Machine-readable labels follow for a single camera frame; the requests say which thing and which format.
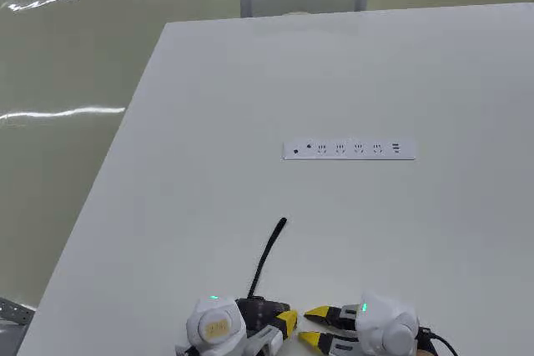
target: black cable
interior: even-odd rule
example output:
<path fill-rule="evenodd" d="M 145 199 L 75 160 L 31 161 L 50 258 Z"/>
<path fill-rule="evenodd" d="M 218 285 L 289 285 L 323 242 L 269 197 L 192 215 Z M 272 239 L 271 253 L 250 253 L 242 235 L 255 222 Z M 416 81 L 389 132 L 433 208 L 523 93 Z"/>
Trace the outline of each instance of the black cable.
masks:
<path fill-rule="evenodd" d="M 448 343 L 446 339 L 440 337 L 437 333 L 433 333 L 431 331 L 428 334 L 430 335 L 431 339 L 437 339 L 438 341 L 443 343 L 451 351 L 451 353 L 454 354 L 454 356 L 458 356 L 458 353 L 456 353 L 454 348 L 452 348 L 452 345 Z"/>
<path fill-rule="evenodd" d="M 267 256 L 269 256 L 269 251 L 273 247 L 275 240 L 280 235 L 280 232 L 282 231 L 282 228 L 284 228 L 285 223 L 287 223 L 287 218 L 281 218 L 278 224 L 276 224 L 275 230 L 270 235 L 269 241 L 267 242 L 267 246 L 265 246 L 264 253 L 261 255 L 261 259 L 259 260 L 258 268 L 256 269 L 256 274 L 254 276 L 254 279 L 252 280 L 252 285 L 250 285 L 249 296 L 247 296 L 247 298 L 252 298 L 254 296 L 254 291 L 256 290 L 256 285 L 258 285 L 261 269 L 264 267 L 265 260 L 267 259 Z"/>

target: power strip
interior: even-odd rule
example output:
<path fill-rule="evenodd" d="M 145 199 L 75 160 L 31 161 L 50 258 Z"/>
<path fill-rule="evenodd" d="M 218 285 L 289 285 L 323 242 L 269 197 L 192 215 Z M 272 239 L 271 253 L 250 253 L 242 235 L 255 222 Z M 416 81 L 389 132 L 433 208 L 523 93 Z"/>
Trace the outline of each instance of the power strip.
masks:
<path fill-rule="evenodd" d="M 416 144 L 406 139 L 297 139 L 284 143 L 284 160 L 415 160 Z"/>

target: yellow sticker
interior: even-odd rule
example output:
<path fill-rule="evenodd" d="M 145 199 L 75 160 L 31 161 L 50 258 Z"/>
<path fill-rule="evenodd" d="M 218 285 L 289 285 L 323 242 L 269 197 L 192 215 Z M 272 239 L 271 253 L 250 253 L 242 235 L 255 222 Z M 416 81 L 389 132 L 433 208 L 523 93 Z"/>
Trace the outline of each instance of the yellow sticker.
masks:
<path fill-rule="evenodd" d="M 222 337 L 229 332 L 228 320 L 223 318 L 220 321 L 209 323 L 205 326 L 204 331 L 206 332 L 207 339 Z"/>

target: white table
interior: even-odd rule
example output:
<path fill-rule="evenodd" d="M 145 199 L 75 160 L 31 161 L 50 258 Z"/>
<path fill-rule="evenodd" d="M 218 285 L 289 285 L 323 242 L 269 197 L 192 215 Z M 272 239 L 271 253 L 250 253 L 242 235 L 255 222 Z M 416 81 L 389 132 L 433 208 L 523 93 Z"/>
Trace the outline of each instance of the white table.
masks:
<path fill-rule="evenodd" d="M 517 4 L 167 25 L 21 356 L 172 356 L 196 298 L 246 295 L 280 216 L 258 294 L 303 312 L 373 288 L 461 356 L 528 352 L 533 22 Z M 282 161 L 302 136 L 419 157 Z"/>

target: glossy floor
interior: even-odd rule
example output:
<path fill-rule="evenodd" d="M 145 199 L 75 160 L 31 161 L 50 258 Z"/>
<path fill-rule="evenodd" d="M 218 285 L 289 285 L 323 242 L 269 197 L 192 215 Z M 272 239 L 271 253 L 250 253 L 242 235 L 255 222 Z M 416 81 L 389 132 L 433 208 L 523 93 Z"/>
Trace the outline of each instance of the glossy floor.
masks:
<path fill-rule="evenodd" d="M 239 0 L 1 2 L 0 296 L 36 306 L 164 24 L 238 17 Z"/>

